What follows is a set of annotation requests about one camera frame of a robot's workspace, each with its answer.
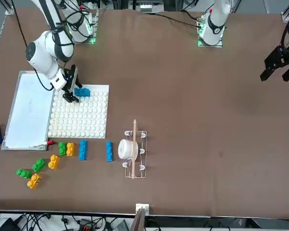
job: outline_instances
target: black cable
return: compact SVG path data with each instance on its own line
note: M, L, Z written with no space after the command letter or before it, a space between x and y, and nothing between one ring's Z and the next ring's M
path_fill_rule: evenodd
M62 219L61 219L61 221L63 222L63 224L64 224L64 226L65 226L65 228L66 228L66 231L68 231L68 228L67 228L67 226L66 226L66 222L65 222L65 218L64 218L63 215L62 215Z
M77 224L80 224L80 220L76 220L74 216L72 216L72 218L76 221Z
M27 230L28 230L28 223L32 220L32 219L28 219L29 217L30 217L29 215L28 215L28 217L26 217L27 221L24 224L24 226L22 227L21 231L23 231L25 227L27 227Z
M2 3L1 0L0 0L0 2L1 2L1 4L2 4L2 6L4 6L4 8L5 8L7 11L9 11L9 10L5 7L5 5Z
M181 11L185 11L190 5L192 5L194 2L196 2L195 3L195 6L196 6L196 4L199 2L199 0L192 0L183 10L181 10Z
M20 215L16 220L14 220L15 224L18 224L24 218L25 215L26 214L24 213L24 214Z
M14 1L11 0L11 3L12 3L12 5L13 5L13 7L14 7L15 16L16 16L16 19L17 19L17 23L18 23L18 27L19 27L20 33L21 33L21 35L22 35L22 37L23 37L23 40L24 40L24 42L25 42L25 45L26 45L26 47L27 47L27 46L28 46L28 45L27 45L27 41L26 41L26 39L25 39L23 30L22 30L22 28L21 28L21 26L20 26L20 22L19 22L19 18L18 18L17 11L16 11L16 7L15 7L15 5L14 5Z
M83 20L84 20L84 18L87 20L88 24L91 25L90 22L89 22L89 20L88 20L88 18L86 17L86 15L89 15L90 13L89 13L88 11L78 10L78 9L77 9L77 5L75 5L75 3L73 3L72 1L71 1L71 3L76 7L76 9L74 9L73 7L71 7L69 4L67 4L67 3L65 2L65 5L67 5L70 9L74 10L73 13L71 13L69 16L66 17L65 22L71 27L71 29L72 29L73 31L77 31L78 33L80 33L80 34L81 34L82 36L84 36L85 38L91 38L91 36L86 36L86 35L82 34L82 33L79 31L79 26L76 26L76 25L81 25L82 22L83 22ZM73 16L73 15L75 15L75 14L77 14L77 13L80 13L80 14L81 14L81 18L79 19L80 21L78 20L76 23L70 23L70 22L67 21L71 16Z
M114 222L116 219L117 219L117 218L113 219L113 220L110 222L110 224L111 224L112 222Z
M214 5L214 3L211 5L211 6L209 6L209 8L208 9L206 9L206 11L205 12L207 12L212 6Z
M20 22L19 22L19 18L18 18L17 11L16 11L16 7L15 7L15 5L14 5L14 1L11 0L11 3L12 3L12 6L14 7L14 12L15 12L15 16L16 16L16 19L17 19L17 23L18 23L18 27L19 27L20 33L21 33L21 35L22 35L22 37L23 37L25 46L27 47L27 46L28 46L28 45L27 45L27 41L26 41L26 38L25 38L25 36L24 36L23 30L22 30L22 28L21 28L21 26L20 26ZM37 74L39 83L42 85L42 87L43 87L45 90L48 90L48 91L53 90L53 85L52 85L52 84L51 84L51 88L50 88L50 89L46 88L46 87L42 84L42 81L41 81L40 78L39 78L38 72L36 71L35 68L33 68L33 69L34 69L34 71L35 71L35 74Z
M158 231L161 231L162 229L160 228L160 226L159 226L159 224L157 223L157 221L155 221L155 220L153 220L153 219L148 219L148 218L145 218L146 220L148 220L148 221L150 221L150 222L152 222L152 223L154 223L154 224L156 224L156 226L158 227L157 229L156 229L156 231L158 230Z
M96 225L101 219L103 219L103 218L97 218L97 219L95 219L93 221L89 221L88 223L85 223L83 226L86 226L86 225L88 225L90 223L94 223L97 220L97 222L94 223L94 225Z
M41 230L41 228L39 226L39 220L41 220L45 216L47 216L47 214L38 215L37 217L35 216L37 219L35 220L35 223L33 226L32 226L33 222L31 223L32 230L34 230L36 225L38 225L39 230Z
M182 12L186 13L188 15L188 17L190 17L191 19L194 19L197 21L197 19L199 19L199 17L193 17L189 12L187 12L186 10L182 10Z
M106 218L102 218L100 227L95 226L95 229L96 229L96 230L99 230L99 229L103 226L103 220L106 221Z
M194 25L194 24L182 22L182 21L180 21L180 20L177 20L177 19L174 19L174 18L170 18L170 17L168 17L168 16L165 16L165 15L162 15L162 14L159 14L159 13L156 13L156 14L154 14L154 15L162 16L162 17L164 17L164 18L168 18L168 19L173 20L173 21L176 21L176 22L178 22L178 23L181 23L181 24L184 24L184 25L187 25L187 26L191 26L191 27L195 27L195 28L201 29L201 26L197 26L197 25Z
M39 226L38 217L37 217L36 215L34 215L34 217L35 217L35 219L37 220L36 223L37 223L37 225L38 225L39 231L42 231L42 229L41 229L40 226Z

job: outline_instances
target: green toy brick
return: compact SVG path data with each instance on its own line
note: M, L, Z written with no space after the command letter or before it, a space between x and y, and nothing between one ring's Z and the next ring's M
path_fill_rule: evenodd
M20 176L20 177L23 177L23 178L26 178L26 179L29 179L32 177L32 173L27 171L27 170L23 170L23 169L18 169L16 171L16 175Z
M59 154L66 155L66 143L64 142L59 143Z
M34 164L32 166L32 169L35 171L35 172L40 172L46 165L46 162L44 159L39 159L37 160L36 164Z

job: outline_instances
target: whiteboard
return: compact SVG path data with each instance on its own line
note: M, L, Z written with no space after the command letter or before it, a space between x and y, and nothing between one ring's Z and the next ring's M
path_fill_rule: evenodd
M45 87L49 80L39 73ZM47 127L53 90L47 91L40 84L34 71L19 72L1 148L22 150L46 150L47 146L29 148L47 141Z

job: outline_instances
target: white cup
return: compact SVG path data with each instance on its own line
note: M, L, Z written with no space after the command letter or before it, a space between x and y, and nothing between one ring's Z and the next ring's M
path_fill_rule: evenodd
M118 154L119 154L120 159L126 160L127 158L132 158L133 157L132 149L133 149L133 141L122 139L118 147ZM136 142L135 143L135 160L137 159L137 156L138 156L138 144Z

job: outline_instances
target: white robotic arm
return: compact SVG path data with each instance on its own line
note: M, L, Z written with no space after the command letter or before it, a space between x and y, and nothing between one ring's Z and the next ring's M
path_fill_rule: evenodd
M199 35L205 43L213 46L220 41L230 10L229 0L214 0L212 11L205 14L205 25Z
M90 27L89 22L83 19L81 11L74 0L31 0L42 11L50 27L49 31L44 31L41 36L29 43L26 48L26 59L40 73L43 73L56 90L64 90L63 97L68 101L77 101L73 95L74 85L82 87L78 82L77 68L72 65L71 70L62 69L57 59L68 62L74 53L74 43L67 27L63 23L57 5L65 8L65 16L70 17L77 30L73 30L74 40L85 41L90 32L83 30Z

